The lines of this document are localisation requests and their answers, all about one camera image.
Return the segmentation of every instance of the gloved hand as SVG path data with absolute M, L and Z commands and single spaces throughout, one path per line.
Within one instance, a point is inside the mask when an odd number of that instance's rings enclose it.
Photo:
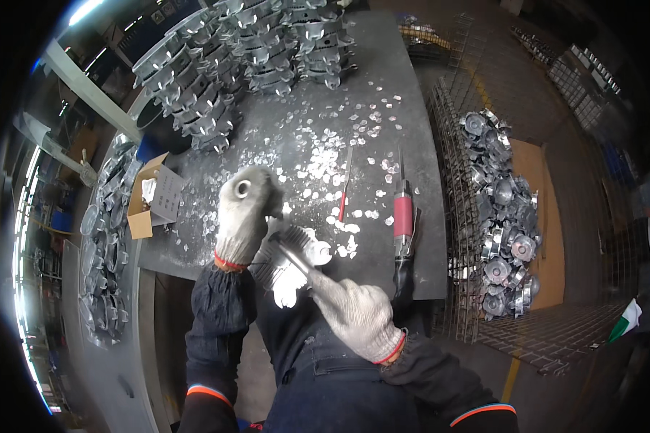
M 405 339 L 392 323 L 392 306 L 380 287 L 323 278 L 313 281 L 312 297 L 335 335 L 374 364 L 388 360 Z
M 219 192 L 219 231 L 214 249 L 217 266 L 244 269 L 268 232 L 265 217 L 282 218 L 283 191 L 266 167 L 247 167 Z

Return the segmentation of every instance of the gray table surface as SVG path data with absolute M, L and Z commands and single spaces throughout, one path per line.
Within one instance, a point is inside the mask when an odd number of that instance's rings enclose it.
M 195 280 L 202 267 L 213 260 L 220 186 L 238 169 L 261 164 L 281 175 L 285 206 L 292 210 L 292 221 L 312 227 L 318 239 L 333 247 L 333 259 L 323 268 L 326 274 L 337 280 L 351 278 L 379 285 L 392 294 L 392 226 L 385 221 L 392 215 L 395 179 L 399 175 L 393 175 L 392 183 L 387 183 L 388 173 L 381 168 L 381 162 L 387 159 L 391 164 L 398 163 L 399 145 L 406 177 L 412 188 L 418 188 L 414 204 L 423 211 L 414 298 L 445 298 L 445 209 L 437 154 L 419 83 L 391 14 L 364 12 L 348 16 L 355 22 L 349 33 L 356 40 L 354 62 L 358 70 L 339 89 L 331 91 L 322 84 L 298 82 L 285 98 L 249 95 L 238 106 L 243 121 L 236 128 L 231 148 L 223 155 L 190 150 L 169 156 L 166 165 L 186 180 L 182 205 L 177 222 L 154 228 L 154 236 L 143 241 L 140 267 Z M 369 118 L 375 111 L 381 113 L 380 123 Z M 355 137 L 358 131 L 354 124 L 361 120 L 367 121 L 367 130 L 381 126 L 376 138 L 365 132 Z M 312 137 L 321 140 L 326 128 L 335 133 L 336 142 L 342 143 L 334 149 L 338 151 L 336 174 L 344 175 L 347 147 L 351 140 L 356 141 L 344 218 L 345 224 L 355 226 L 344 229 L 327 220 L 333 208 L 339 206 L 339 200 L 330 195 L 341 191 L 342 185 L 334 185 L 337 181 L 333 179 L 319 179 L 306 168 L 313 151 L 324 148 Z M 304 197 L 306 188 L 311 190 L 309 197 Z M 378 197 L 377 190 L 385 195 Z M 378 217 L 355 218 L 355 211 L 377 212 Z M 353 246 L 345 257 L 337 253 L 340 245 L 347 247 L 352 242 L 356 254 L 351 254 Z

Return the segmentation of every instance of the white paper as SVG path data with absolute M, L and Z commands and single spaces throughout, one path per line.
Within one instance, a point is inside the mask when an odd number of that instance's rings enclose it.
M 154 193 L 156 191 L 156 179 L 144 179 L 142 181 L 142 200 L 147 203 L 154 201 Z

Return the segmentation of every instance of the wire mesh cage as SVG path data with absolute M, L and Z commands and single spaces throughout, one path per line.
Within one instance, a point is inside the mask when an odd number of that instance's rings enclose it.
M 427 103 L 429 120 L 437 146 L 440 171 L 448 204 L 448 298 L 442 328 L 458 340 L 477 338 L 477 288 L 480 277 L 479 211 L 471 187 L 469 156 L 459 130 L 459 119 L 440 78 Z
M 631 200 L 630 161 L 621 143 L 585 127 L 579 113 L 592 116 L 596 101 L 579 90 L 583 78 L 558 60 L 551 67 L 537 62 L 510 28 L 482 28 L 465 14 L 445 34 L 449 61 L 427 102 L 449 209 L 450 290 L 435 330 L 482 342 L 541 373 L 561 374 L 606 341 L 637 295 L 638 269 L 650 256 L 646 220 L 638 218 L 641 208 Z M 483 108 L 506 120 L 512 137 L 543 148 L 562 226 L 565 273 L 560 305 L 491 322 L 480 309 L 480 228 L 458 122 L 458 115 Z

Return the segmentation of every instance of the orange stripe cuff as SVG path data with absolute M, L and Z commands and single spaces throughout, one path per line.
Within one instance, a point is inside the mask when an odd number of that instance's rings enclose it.
M 231 402 L 229 402 L 229 399 L 224 396 L 224 394 L 204 385 L 193 385 L 190 388 L 188 388 L 188 394 L 195 394 L 195 393 L 201 393 L 201 394 L 209 394 L 212 395 L 213 397 L 219 398 L 221 401 L 224 403 L 228 404 L 230 408 L 234 409 L 234 406 L 231 405 Z
M 488 404 L 486 406 L 481 406 L 476 409 L 472 409 L 471 411 L 465 412 L 464 414 L 460 415 L 458 418 L 456 418 L 454 421 L 451 422 L 451 427 L 455 426 L 455 424 L 459 423 L 465 418 L 469 418 L 474 414 L 478 414 L 479 412 L 486 412 L 489 410 L 509 410 L 514 414 L 516 414 L 515 408 L 512 407 L 510 404 L 505 404 L 505 403 Z

